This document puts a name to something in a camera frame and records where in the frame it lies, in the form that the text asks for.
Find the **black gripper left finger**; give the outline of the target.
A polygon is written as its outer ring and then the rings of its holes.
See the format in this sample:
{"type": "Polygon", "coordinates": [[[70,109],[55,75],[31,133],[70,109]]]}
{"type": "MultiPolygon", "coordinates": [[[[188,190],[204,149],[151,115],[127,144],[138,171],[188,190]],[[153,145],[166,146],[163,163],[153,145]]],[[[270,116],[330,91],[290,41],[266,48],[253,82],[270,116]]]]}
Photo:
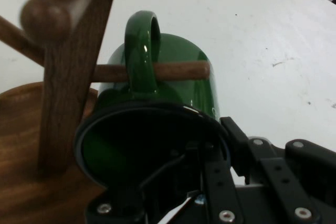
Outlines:
{"type": "Polygon", "coordinates": [[[176,156],[140,182],[107,189],[86,209],[87,223],[169,223],[238,221],[236,189],[228,149],[221,142],[189,142],[176,156]]]}

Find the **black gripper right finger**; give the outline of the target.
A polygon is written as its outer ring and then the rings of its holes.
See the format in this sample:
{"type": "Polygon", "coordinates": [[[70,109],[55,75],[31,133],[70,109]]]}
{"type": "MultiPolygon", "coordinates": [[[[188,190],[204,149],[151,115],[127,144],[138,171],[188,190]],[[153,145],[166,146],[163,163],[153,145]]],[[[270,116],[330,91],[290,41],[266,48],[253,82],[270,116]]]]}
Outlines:
{"type": "Polygon", "coordinates": [[[296,139],[278,148],[220,119],[221,223],[335,223],[335,152],[296,139]]]}

